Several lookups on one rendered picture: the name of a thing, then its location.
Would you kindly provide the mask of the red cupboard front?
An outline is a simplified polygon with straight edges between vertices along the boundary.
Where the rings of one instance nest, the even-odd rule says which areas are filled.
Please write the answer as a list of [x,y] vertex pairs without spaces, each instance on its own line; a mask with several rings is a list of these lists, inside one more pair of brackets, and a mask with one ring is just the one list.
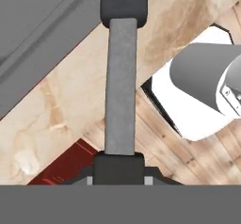
[[82,168],[90,166],[96,152],[86,141],[79,139],[29,184],[61,184],[75,177]]

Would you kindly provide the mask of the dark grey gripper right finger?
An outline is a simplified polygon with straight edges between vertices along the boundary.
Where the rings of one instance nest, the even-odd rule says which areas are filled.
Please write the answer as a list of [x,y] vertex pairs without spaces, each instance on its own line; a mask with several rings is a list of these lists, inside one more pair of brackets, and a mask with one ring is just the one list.
[[146,167],[145,157],[141,152],[124,155],[120,169],[120,184],[144,185],[145,178],[151,179],[153,184],[181,185],[181,183],[165,177],[158,167]]

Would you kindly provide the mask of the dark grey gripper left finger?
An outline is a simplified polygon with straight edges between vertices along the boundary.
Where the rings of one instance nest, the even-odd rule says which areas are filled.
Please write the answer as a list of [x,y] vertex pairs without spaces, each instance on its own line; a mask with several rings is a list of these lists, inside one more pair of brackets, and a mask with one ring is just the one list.
[[94,184],[119,184],[119,161],[118,155],[98,152],[93,158],[92,166],[82,168],[75,177],[64,184],[74,184],[87,177],[92,177]]

